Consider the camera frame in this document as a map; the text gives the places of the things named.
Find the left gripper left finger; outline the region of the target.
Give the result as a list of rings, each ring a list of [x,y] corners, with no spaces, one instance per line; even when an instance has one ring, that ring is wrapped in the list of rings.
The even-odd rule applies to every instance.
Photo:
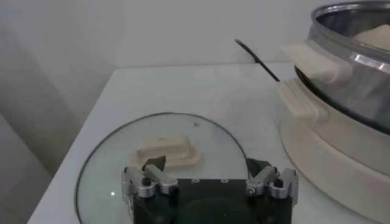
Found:
[[[121,172],[122,199],[128,213],[134,213],[134,198],[152,198],[159,193],[172,196],[179,189],[179,181],[164,173],[165,156],[147,159],[141,168],[125,167]]]

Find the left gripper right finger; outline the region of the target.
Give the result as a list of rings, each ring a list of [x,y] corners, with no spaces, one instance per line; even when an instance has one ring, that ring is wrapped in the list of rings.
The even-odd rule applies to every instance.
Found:
[[[298,202],[299,175],[294,169],[284,169],[282,173],[267,161],[246,159],[249,178],[246,180],[246,194],[249,197],[263,195],[268,191],[272,198],[291,198]]]

